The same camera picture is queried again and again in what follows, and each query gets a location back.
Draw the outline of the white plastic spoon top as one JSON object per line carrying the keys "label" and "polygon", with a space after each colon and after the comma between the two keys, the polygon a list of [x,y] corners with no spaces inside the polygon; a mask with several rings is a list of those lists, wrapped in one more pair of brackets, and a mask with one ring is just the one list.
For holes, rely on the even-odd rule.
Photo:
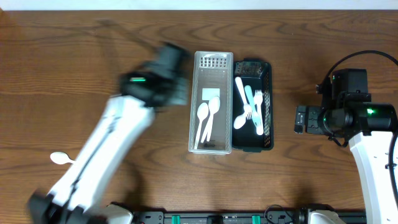
{"label": "white plastic spoon top", "polygon": [[201,143],[204,143],[205,141],[209,141],[210,137],[211,137],[211,132],[212,132],[212,128],[213,128],[213,120],[214,120],[214,115],[215,113],[217,113],[220,109],[220,98],[219,96],[214,96],[208,104],[209,107],[209,119],[208,122],[205,126],[205,130],[203,132],[203,136],[201,137]]}

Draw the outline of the white label sticker in basket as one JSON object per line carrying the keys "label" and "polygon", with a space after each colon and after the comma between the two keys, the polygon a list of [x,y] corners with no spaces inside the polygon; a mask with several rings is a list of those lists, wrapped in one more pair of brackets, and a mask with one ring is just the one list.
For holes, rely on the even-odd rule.
{"label": "white label sticker in basket", "polygon": [[219,88],[202,88],[201,99],[203,101],[210,101],[215,96],[220,96]]}

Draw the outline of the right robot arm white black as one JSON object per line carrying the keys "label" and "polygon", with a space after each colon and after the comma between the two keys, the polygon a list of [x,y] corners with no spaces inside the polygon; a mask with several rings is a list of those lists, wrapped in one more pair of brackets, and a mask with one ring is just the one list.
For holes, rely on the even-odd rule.
{"label": "right robot arm white black", "polygon": [[365,69],[333,72],[318,86],[320,106],[298,106],[295,133],[344,139],[358,168],[368,223],[397,223],[397,113],[373,103]]}

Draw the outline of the dark green plastic basket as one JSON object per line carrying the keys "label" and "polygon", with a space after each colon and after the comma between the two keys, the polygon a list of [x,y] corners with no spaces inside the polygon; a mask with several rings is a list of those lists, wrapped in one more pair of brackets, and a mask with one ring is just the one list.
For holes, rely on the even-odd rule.
{"label": "dark green plastic basket", "polygon": [[[252,109],[244,87],[262,91],[262,122],[264,134],[259,136],[252,121]],[[233,70],[233,129],[232,145],[245,152],[270,151],[274,147],[274,124],[272,108],[272,67],[258,58],[235,61]]]}

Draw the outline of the translucent white plastic basket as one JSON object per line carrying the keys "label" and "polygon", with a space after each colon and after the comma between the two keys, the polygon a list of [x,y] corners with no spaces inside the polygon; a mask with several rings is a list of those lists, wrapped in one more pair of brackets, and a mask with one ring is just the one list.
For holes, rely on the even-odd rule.
{"label": "translucent white plastic basket", "polygon": [[[188,150],[194,154],[225,155],[232,146],[232,96],[233,96],[233,53],[231,52],[195,52],[192,78],[192,96],[190,111],[190,129]],[[202,103],[202,88],[220,89],[220,109],[214,115],[210,140],[201,143],[201,137],[208,122],[203,120],[198,148],[194,149],[199,119],[197,109]]]}

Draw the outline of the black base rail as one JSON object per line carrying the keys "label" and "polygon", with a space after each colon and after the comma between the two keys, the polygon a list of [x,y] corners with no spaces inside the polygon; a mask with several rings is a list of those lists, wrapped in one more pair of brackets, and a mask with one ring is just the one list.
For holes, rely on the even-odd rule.
{"label": "black base rail", "polygon": [[108,223],[126,224],[286,224],[286,223],[366,223],[363,210],[335,210],[325,204],[310,204],[303,208],[284,208],[271,205],[263,212],[233,213],[187,213],[163,211],[131,211],[118,204],[109,208],[120,208],[121,213],[111,215]]}

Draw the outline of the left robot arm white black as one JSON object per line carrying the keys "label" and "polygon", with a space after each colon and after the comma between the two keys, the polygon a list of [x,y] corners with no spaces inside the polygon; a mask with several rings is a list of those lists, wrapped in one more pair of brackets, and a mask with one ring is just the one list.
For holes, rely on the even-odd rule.
{"label": "left robot arm white black", "polygon": [[189,53],[164,43],[155,58],[119,77],[94,131],[77,158],[47,195],[35,192],[27,208],[33,223],[132,223],[120,205],[100,207],[109,181],[139,136],[153,123],[157,108],[177,104],[185,86]]}

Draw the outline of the white plastic fork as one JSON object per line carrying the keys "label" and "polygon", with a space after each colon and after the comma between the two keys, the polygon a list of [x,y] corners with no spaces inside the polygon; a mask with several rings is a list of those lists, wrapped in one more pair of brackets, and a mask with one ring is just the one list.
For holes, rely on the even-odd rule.
{"label": "white plastic fork", "polygon": [[258,125],[256,127],[256,133],[257,135],[261,136],[264,134],[264,125],[262,122],[262,111],[261,111],[261,105],[262,105],[263,97],[262,97],[262,91],[261,90],[256,90],[254,94],[254,102],[256,104],[256,111],[259,115],[258,120]]}
{"label": "white plastic fork", "polygon": [[244,87],[244,91],[246,93],[246,97],[248,99],[249,105],[250,105],[250,107],[252,109],[252,115],[251,115],[252,121],[253,121],[255,127],[258,128],[258,127],[261,126],[262,122],[261,122],[261,118],[259,116],[259,113],[256,110],[252,88],[249,85],[246,85]]}

